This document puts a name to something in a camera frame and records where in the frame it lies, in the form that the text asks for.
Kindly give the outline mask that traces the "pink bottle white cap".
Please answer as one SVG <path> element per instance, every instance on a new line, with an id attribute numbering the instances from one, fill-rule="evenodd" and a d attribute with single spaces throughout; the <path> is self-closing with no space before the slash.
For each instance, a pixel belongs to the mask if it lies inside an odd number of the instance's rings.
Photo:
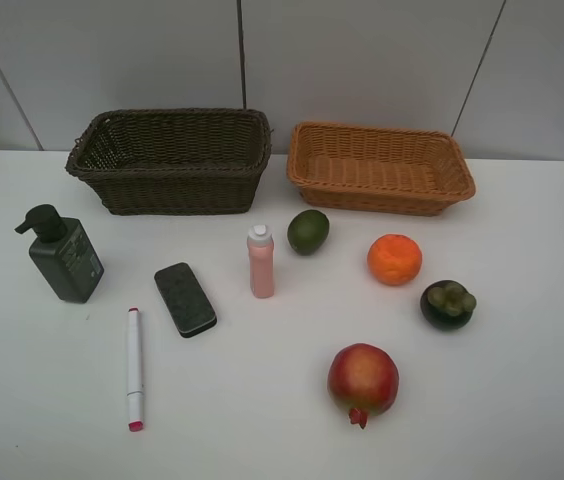
<path id="1" fill-rule="evenodd" d="M 274 241 L 267 225 L 254 225 L 247 235 L 250 286 L 256 298 L 274 295 Z"/>

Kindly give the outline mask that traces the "green avocado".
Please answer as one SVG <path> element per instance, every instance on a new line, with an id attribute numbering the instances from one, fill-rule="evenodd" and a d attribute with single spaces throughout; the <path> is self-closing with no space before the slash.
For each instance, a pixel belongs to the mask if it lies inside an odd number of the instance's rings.
<path id="1" fill-rule="evenodd" d="M 308 256 L 321 248 L 330 230 L 328 217 L 311 209 L 296 215 L 287 228 L 287 240 L 299 255 Z"/>

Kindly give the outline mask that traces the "orange tangerine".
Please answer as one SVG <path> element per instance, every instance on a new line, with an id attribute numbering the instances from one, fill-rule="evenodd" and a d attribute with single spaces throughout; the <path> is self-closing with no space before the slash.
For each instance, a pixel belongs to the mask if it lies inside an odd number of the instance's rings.
<path id="1" fill-rule="evenodd" d="M 367 266 L 372 276 L 389 286 L 401 286 L 419 274 L 423 255 L 410 237 L 386 234 L 378 238 L 367 253 Z"/>

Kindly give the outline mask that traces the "black whiteboard eraser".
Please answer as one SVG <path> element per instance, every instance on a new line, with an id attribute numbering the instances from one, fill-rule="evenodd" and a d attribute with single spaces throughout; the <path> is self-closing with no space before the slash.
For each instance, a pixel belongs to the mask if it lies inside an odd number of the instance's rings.
<path id="1" fill-rule="evenodd" d="M 154 281 L 183 338 L 196 336 L 217 324 L 216 312 L 187 263 L 180 262 L 157 271 Z"/>

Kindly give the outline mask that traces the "red pomegranate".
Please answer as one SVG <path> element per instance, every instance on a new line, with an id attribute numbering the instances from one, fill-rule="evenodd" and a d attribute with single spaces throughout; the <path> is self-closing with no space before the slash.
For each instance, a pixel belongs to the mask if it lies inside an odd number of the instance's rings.
<path id="1" fill-rule="evenodd" d="M 334 357 L 327 389 L 335 403 L 348 413 L 350 423 L 365 429 L 371 417 L 393 406 L 399 379 L 396 364 L 384 350 L 356 343 Z"/>

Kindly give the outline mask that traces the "dark purple mangosteen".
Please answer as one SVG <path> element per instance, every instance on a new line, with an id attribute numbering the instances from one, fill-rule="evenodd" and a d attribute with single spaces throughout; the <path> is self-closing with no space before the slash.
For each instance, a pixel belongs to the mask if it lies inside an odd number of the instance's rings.
<path id="1" fill-rule="evenodd" d="M 441 331 L 455 331 L 466 326 L 476 307 L 476 297 L 454 280 L 437 281 L 420 297 L 423 317 Z"/>

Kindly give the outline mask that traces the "dark green pump bottle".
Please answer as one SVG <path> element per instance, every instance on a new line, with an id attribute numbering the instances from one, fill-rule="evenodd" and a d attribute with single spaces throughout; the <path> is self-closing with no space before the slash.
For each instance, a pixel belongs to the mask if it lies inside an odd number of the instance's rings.
<path id="1" fill-rule="evenodd" d="M 33 230 L 36 239 L 29 257 L 60 300 L 84 304 L 104 274 L 104 267 L 82 225 L 61 217 L 54 206 L 30 209 L 15 228 L 19 234 Z"/>

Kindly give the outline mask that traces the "white marker red cap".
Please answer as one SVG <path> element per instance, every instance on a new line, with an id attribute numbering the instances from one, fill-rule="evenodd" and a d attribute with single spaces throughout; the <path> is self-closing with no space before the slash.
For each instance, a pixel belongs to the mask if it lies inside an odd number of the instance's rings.
<path id="1" fill-rule="evenodd" d="M 139 432 L 144 428 L 144 385 L 142 365 L 142 329 L 140 312 L 128 311 L 127 324 L 127 407 L 128 428 Z"/>

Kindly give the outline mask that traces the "orange wicker basket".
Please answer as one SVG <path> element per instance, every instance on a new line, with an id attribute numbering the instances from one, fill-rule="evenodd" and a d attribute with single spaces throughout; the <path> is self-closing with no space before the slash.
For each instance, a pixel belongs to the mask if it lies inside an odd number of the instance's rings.
<path id="1" fill-rule="evenodd" d="M 287 177 L 310 205 L 392 214 L 436 216 L 476 193 L 456 141 L 426 130 L 302 122 Z"/>

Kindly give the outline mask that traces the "dark brown wicker basket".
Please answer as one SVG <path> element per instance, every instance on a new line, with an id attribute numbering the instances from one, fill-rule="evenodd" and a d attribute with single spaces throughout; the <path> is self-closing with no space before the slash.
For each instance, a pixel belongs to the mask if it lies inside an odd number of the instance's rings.
<path id="1" fill-rule="evenodd" d="M 251 208 L 270 155 L 258 110 L 115 110 L 91 121 L 66 170 L 114 215 L 226 215 Z"/>

